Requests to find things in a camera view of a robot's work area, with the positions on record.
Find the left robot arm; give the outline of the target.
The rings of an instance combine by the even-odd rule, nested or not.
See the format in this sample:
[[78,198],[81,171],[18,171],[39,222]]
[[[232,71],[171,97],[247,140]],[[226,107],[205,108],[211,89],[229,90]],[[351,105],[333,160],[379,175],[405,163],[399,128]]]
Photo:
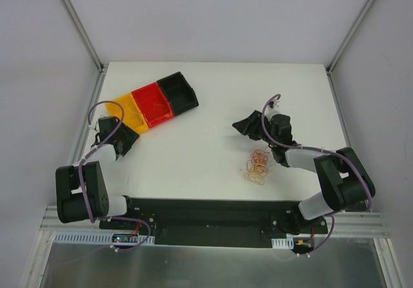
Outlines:
[[100,118],[98,128],[92,153],[55,172],[57,215],[62,223],[114,216],[120,228],[130,229],[137,215],[129,209],[130,198],[117,191],[126,176],[116,161],[132,148],[139,134],[114,116]]

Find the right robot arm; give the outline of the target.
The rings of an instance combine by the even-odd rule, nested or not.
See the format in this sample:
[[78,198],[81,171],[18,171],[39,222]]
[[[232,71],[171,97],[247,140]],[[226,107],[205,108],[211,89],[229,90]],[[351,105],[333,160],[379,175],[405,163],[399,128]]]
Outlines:
[[314,221],[363,201],[370,202],[376,188],[355,151],[350,147],[335,152],[304,147],[293,140],[290,117],[274,114],[270,119],[255,110],[232,124],[240,134],[265,141],[276,163],[317,174],[321,191],[292,206],[278,227],[289,234],[308,231]]

